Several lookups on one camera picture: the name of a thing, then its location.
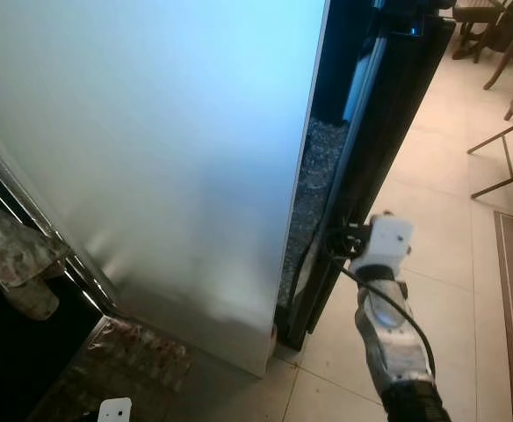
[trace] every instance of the black refrigerator door edge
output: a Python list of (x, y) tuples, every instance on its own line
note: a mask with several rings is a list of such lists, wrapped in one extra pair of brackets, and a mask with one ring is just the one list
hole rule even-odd
[[(350, 153), (329, 227), (363, 222), (408, 132), (448, 45), (455, 24), (425, 17), (422, 36), (391, 33), (375, 77), (365, 117)], [(313, 332), (339, 271), (319, 254), (292, 324), (279, 327), (280, 341), (299, 348)]]

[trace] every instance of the stainless steel refrigerator side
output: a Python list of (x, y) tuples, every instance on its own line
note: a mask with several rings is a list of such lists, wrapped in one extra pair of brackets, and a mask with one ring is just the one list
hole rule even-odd
[(125, 311), (257, 375), (323, 7), (0, 4), (0, 158)]

